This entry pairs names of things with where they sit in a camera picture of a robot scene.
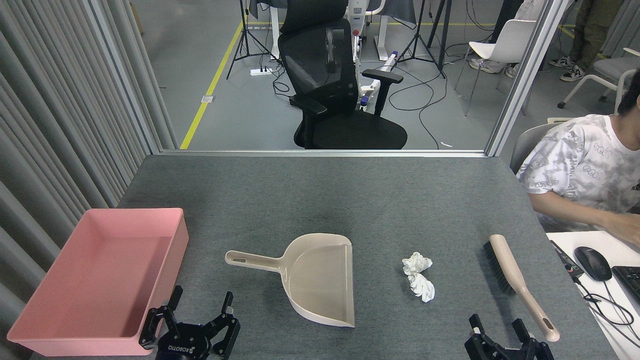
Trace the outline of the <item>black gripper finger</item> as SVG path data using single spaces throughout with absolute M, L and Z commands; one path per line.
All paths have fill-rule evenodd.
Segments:
M 521 342 L 519 350 L 510 351 L 512 360 L 554 360 L 549 345 L 531 337 L 522 319 L 516 318 L 512 322 L 512 327 Z
M 471 360 L 506 360 L 504 348 L 494 342 L 486 333 L 478 314 L 469 317 L 471 335 L 464 347 Z

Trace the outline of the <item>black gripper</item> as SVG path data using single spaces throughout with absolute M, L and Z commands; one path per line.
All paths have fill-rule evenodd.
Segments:
M 157 360 L 205 360 L 215 354 L 228 360 L 240 332 L 240 322 L 233 315 L 233 292 L 227 291 L 222 303 L 221 314 L 205 325 L 176 323 L 174 311 L 183 294 L 183 288 L 176 285 L 167 305 L 152 307 L 147 311 L 139 344 L 151 350 L 157 340 L 157 330 L 161 320 L 167 326 L 167 332 L 158 340 Z M 223 339 L 215 344 L 211 340 L 226 329 Z

